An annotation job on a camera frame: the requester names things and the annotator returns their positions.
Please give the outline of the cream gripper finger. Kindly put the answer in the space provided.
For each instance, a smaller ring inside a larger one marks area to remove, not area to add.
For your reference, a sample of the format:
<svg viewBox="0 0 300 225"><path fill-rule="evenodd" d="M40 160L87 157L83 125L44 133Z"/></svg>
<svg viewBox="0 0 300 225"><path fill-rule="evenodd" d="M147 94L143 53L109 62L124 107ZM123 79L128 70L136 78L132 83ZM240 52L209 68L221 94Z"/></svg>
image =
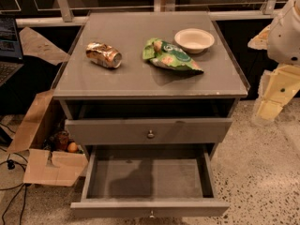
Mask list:
<svg viewBox="0 0 300 225"><path fill-rule="evenodd" d="M255 37L253 37L247 44L247 46L254 50L266 50L268 35L270 31L270 26L267 25L264 29Z"/></svg>
<svg viewBox="0 0 300 225"><path fill-rule="evenodd" d="M252 122L258 126L271 124L299 91L299 66L279 64L273 71L265 70L253 107Z"/></svg>

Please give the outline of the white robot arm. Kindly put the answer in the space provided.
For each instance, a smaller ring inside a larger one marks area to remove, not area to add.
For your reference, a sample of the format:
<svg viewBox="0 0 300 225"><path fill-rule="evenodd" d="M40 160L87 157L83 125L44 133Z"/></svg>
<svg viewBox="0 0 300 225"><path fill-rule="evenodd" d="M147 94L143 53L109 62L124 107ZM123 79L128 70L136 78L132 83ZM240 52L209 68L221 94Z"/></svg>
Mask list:
<svg viewBox="0 0 300 225"><path fill-rule="evenodd" d="M252 121L267 125L300 91L300 0L288 0L273 21L247 44L278 62L261 76Z"/></svg>

